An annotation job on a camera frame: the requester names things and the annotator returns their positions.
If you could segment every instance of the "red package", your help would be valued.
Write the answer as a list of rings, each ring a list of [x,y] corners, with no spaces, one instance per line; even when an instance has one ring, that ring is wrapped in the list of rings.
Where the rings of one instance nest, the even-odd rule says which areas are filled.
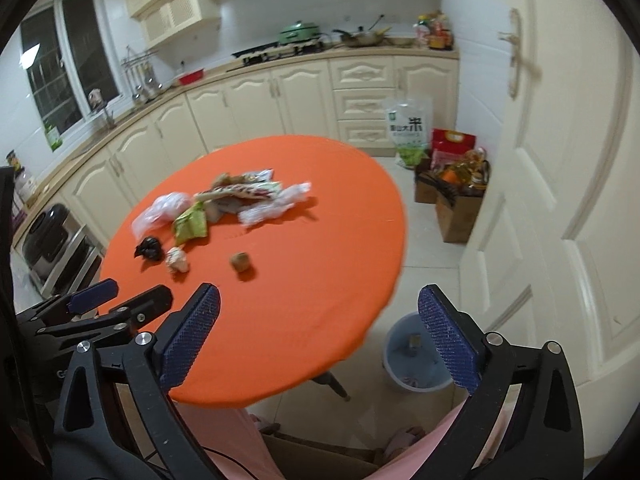
[[[454,130],[434,128],[431,133],[431,169],[443,168],[460,160],[476,146],[476,136]]]

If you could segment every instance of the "green pot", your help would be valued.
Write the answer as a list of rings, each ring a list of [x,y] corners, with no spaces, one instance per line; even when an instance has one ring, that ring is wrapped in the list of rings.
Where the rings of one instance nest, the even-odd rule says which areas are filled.
[[[297,22],[295,25],[284,28],[278,35],[278,43],[286,45],[299,41],[315,40],[320,37],[320,27],[315,23]]]

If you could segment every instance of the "window frame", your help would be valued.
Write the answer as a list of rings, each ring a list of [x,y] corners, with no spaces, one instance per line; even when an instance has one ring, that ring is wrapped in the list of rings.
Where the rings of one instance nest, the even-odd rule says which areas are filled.
[[[38,3],[27,13],[23,18],[26,20],[46,9],[53,8],[54,21],[56,24],[56,34],[58,35],[58,42],[60,44],[60,51],[62,52],[62,60],[65,65],[69,84],[71,86],[76,102],[78,102],[78,109],[82,118],[76,123],[65,130],[61,136],[64,139],[80,136],[85,133],[88,124],[91,124],[96,120],[100,114],[94,114],[91,111],[87,98],[82,90],[82,83],[78,76],[78,69],[74,60],[73,53],[71,51],[71,44],[69,42],[68,34],[66,33],[65,15],[62,7],[63,0],[45,0],[42,3]],[[110,111],[120,108],[126,102],[126,94],[124,89],[127,86],[124,83],[122,71],[120,69],[120,63],[118,62],[118,56],[113,44],[113,37],[111,35],[111,29],[107,20],[106,9],[104,0],[93,0],[95,17],[98,25],[98,31],[102,40],[102,46],[104,47],[104,53],[107,59],[107,64],[111,70],[111,75],[116,85],[118,95],[107,103],[107,108]]]

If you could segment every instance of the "orange table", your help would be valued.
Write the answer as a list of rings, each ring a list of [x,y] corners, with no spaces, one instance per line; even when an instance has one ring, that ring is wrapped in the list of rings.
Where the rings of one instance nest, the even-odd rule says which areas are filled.
[[[134,259],[131,222],[156,197],[205,190],[220,173],[273,168],[284,186],[311,182],[309,199],[251,229],[226,215],[209,238],[185,246],[191,270]],[[335,140],[279,136],[210,153],[147,195],[113,237],[102,278],[120,286],[117,303],[164,283],[180,309],[202,282],[216,285],[220,316],[184,384],[171,397],[209,407],[243,407],[327,371],[347,358],[391,298],[402,265],[404,212],[398,190],[368,155]],[[154,231],[165,250],[170,227]],[[249,253],[238,276],[229,257]],[[153,331],[161,319],[150,323]]]

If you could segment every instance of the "window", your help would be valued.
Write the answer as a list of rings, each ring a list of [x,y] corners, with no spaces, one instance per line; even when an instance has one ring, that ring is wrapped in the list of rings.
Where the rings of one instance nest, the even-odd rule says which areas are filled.
[[[23,55],[42,122],[60,133],[90,115],[89,92],[119,94],[104,50],[94,0],[62,0],[20,27]]]

